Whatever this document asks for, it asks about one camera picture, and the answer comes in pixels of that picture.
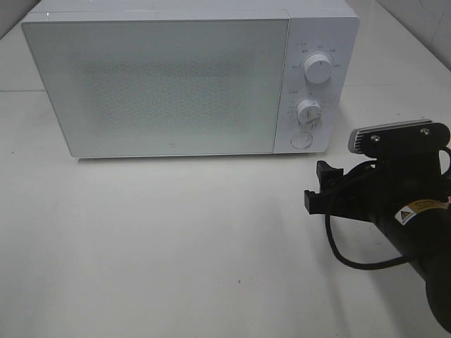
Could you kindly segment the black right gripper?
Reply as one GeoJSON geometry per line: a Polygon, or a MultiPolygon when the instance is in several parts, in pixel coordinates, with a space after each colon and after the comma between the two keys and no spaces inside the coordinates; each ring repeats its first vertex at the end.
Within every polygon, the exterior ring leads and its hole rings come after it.
{"type": "Polygon", "coordinates": [[[402,187],[405,166],[395,159],[364,161],[348,172],[316,162],[316,176],[326,192],[304,191],[309,215],[339,216],[376,225],[404,225],[402,187]]]}

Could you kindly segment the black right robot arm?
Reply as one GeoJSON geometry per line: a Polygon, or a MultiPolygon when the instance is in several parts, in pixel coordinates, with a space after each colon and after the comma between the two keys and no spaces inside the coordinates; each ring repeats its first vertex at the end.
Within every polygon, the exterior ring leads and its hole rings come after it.
{"type": "Polygon", "coordinates": [[[323,215],[335,258],[356,270],[382,270],[405,263],[424,279],[426,298],[440,326],[450,330],[450,179],[442,173],[441,146],[427,151],[380,152],[348,173],[318,161],[319,192],[305,191],[309,214],[323,215]],[[375,225],[400,253],[360,263],[339,250],[331,218],[375,225]]]}

